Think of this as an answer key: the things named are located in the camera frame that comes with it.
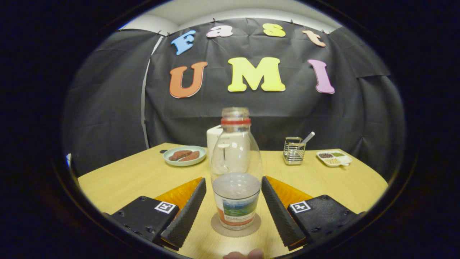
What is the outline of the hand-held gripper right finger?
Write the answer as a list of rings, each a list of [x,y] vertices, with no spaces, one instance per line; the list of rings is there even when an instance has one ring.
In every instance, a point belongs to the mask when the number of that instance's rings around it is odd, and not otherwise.
[[[329,195],[312,197],[273,177],[261,190],[281,240],[289,250],[324,241],[362,218]]]

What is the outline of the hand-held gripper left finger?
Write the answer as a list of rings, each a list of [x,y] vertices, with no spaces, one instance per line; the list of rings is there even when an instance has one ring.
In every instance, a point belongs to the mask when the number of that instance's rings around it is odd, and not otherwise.
[[[156,198],[139,196],[115,213],[105,213],[105,218],[140,241],[177,251],[191,230],[206,191],[206,181],[199,177]]]

